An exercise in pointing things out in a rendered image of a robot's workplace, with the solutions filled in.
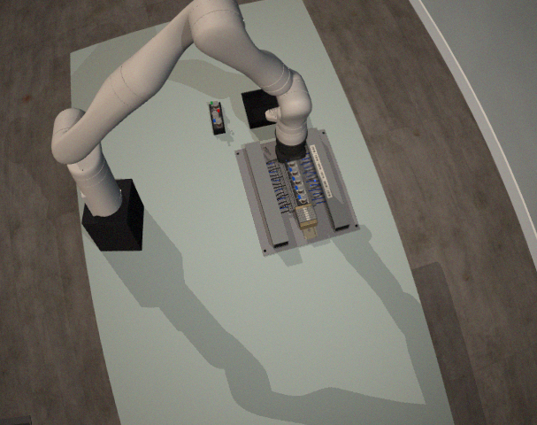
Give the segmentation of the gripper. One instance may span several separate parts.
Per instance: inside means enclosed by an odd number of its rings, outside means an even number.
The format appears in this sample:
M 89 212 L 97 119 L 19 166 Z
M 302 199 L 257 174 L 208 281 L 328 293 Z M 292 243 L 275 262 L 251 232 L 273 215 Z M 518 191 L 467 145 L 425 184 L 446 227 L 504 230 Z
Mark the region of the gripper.
M 277 122 L 277 111 L 279 107 L 270 109 L 265 112 L 265 117 L 269 121 Z M 306 139 L 308 136 L 307 123 L 304 131 L 297 135 L 288 135 L 275 128 L 276 146 L 275 153 L 279 163 L 302 159 L 306 157 Z M 284 154 L 285 153 L 285 154 Z M 295 155 L 296 154 L 296 155 Z

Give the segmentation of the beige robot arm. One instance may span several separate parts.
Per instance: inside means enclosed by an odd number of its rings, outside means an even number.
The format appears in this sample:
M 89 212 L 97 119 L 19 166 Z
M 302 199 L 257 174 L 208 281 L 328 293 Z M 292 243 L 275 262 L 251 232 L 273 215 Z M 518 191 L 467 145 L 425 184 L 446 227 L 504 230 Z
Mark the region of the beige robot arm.
M 276 97 L 280 131 L 304 131 L 312 103 L 303 77 L 251 41 L 236 0 L 194 0 L 105 80 L 86 112 L 68 108 L 55 119 L 53 157 L 67 165 L 93 216 L 114 214 L 123 199 L 101 141 L 158 93 L 192 43 L 245 74 L 267 94 L 281 95 Z

